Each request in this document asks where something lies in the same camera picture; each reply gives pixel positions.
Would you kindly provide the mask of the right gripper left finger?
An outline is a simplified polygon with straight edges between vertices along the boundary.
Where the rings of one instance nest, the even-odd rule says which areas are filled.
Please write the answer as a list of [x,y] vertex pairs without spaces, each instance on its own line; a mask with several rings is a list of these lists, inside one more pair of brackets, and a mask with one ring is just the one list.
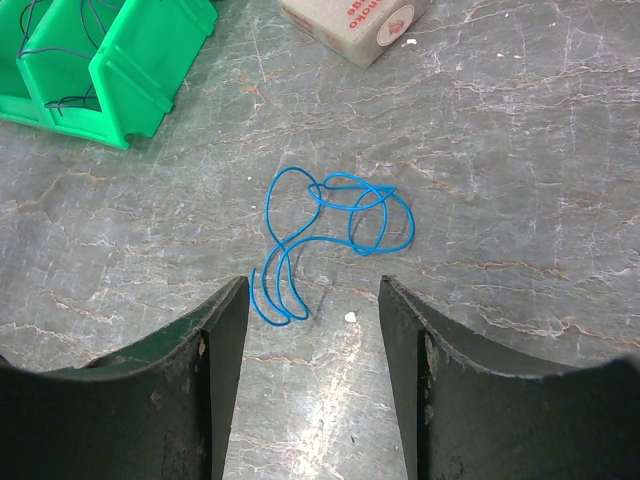
[[249,285],[80,368],[1,365],[5,479],[219,479],[248,325]]

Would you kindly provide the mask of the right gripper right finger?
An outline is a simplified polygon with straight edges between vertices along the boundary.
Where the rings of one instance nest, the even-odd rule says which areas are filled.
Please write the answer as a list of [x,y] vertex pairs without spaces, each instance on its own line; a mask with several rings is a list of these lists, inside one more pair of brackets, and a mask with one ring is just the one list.
[[639,360],[572,367],[446,317],[391,276],[379,320],[411,479],[635,479]]

